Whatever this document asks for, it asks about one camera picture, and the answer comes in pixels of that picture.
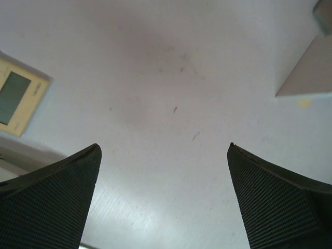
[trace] thermostat screen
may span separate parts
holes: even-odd
[[[31,80],[10,72],[5,84],[0,89],[0,123],[9,124],[30,82]]]

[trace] textured black surface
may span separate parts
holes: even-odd
[[[250,247],[269,248],[323,234],[310,193],[271,174],[253,157],[232,144],[227,153]]]
[[[92,145],[0,184],[0,248],[78,248],[100,161]]]

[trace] white wall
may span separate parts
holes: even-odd
[[[318,34],[315,2],[0,2],[0,50],[54,78],[16,141],[103,149],[84,243],[248,248],[230,142],[332,183],[331,100],[274,98]]]

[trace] wall-mounted thermostat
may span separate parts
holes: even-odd
[[[49,80],[0,58],[0,131],[21,136]]]

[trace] black textured object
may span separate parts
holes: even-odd
[[[251,249],[332,248],[332,185],[231,143],[228,165]]]
[[[0,183],[0,248],[78,248],[100,162],[94,144]]]

